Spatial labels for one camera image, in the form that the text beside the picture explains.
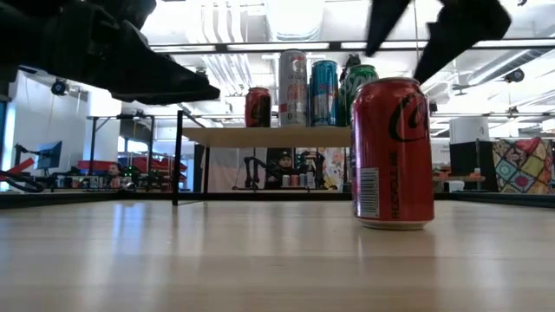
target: white pillar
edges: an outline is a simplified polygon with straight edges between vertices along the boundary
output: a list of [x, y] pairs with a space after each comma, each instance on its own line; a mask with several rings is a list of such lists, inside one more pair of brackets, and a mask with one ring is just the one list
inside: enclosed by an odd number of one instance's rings
[[461, 117], [449, 121], [451, 144], [475, 142], [476, 139], [489, 141], [487, 117]]
[[[121, 101], [112, 98], [107, 91], [99, 88], [88, 89], [88, 116], [116, 116], [121, 113]], [[104, 120], [98, 120], [98, 128]], [[87, 120], [85, 126], [85, 144], [83, 147], [83, 159], [90, 159], [90, 147], [93, 134], [93, 121]], [[109, 120], [96, 132], [95, 138], [95, 160], [116, 161], [118, 158], [118, 137], [120, 136], [120, 121]]]

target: ceiling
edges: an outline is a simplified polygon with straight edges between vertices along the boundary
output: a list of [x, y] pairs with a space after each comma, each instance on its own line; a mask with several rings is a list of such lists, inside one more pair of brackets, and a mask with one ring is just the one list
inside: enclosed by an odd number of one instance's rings
[[[502, 0], [513, 16], [513, 24], [506, 34], [509, 47], [513, 39], [529, 39], [555, 36], [549, 31], [555, 22], [555, 1], [531, 0], [519, 7], [518, 0]], [[163, 44], [206, 44], [210, 42], [275, 42], [279, 39], [309, 41], [363, 41], [370, 1], [366, 0], [187, 0], [185, 2], [159, 2], [156, 11], [148, 18], [143, 33], [152, 45]], [[426, 23], [435, 20], [440, 2], [417, 0], [405, 12], [401, 21], [389, 37], [389, 41], [426, 40]], [[480, 85], [453, 91], [453, 85], [468, 84], [478, 70], [487, 65], [502, 63], [526, 49], [468, 50], [441, 72], [427, 81], [422, 89], [437, 102], [440, 113], [487, 113], [505, 112], [510, 106], [518, 105], [520, 112], [546, 112], [555, 109], [555, 53], [551, 49], [532, 51], [525, 55], [529, 62], [520, 62], [526, 78], [522, 82], [506, 83], [493, 79]], [[343, 64], [348, 57], [343, 52], [315, 52], [311, 60], [331, 59]], [[240, 55], [175, 55], [179, 64], [195, 70], [206, 68], [211, 83], [222, 90], [218, 101], [187, 103], [194, 114], [242, 114], [245, 94], [249, 86], [245, 61], [250, 72], [251, 86], [276, 88], [275, 59], [273, 54]], [[410, 76], [418, 60], [416, 51], [379, 52], [374, 57], [363, 57], [362, 62], [376, 67], [379, 76]], [[211, 66], [227, 67], [231, 76], [218, 77]], [[128, 103], [124, 107], [143, 109], [150, 114], [175, 115], [176, 106], [147, 107], [140, 103]], [[448, 120], [435, 119], [432, 123], [438, 137], [448, 136]], [[540, 134], [541, 122], [545, 118], [528, 118], [513, 122], [527, 135]], [[490, 119], [491, 126], [498, 130], [507, 118]], [[241, 119], [214, 118], [214, 127], [242, 127]], [[175, 127], [176, 121], [159, 120], [158, 127]]]

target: blue soda can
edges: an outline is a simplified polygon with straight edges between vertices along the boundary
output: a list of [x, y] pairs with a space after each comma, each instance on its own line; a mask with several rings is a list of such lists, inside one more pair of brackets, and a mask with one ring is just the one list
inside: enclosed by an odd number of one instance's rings
[[310, 120], [313, 127], [340, 127], [337, 63], [318, 61], [312, 64]]

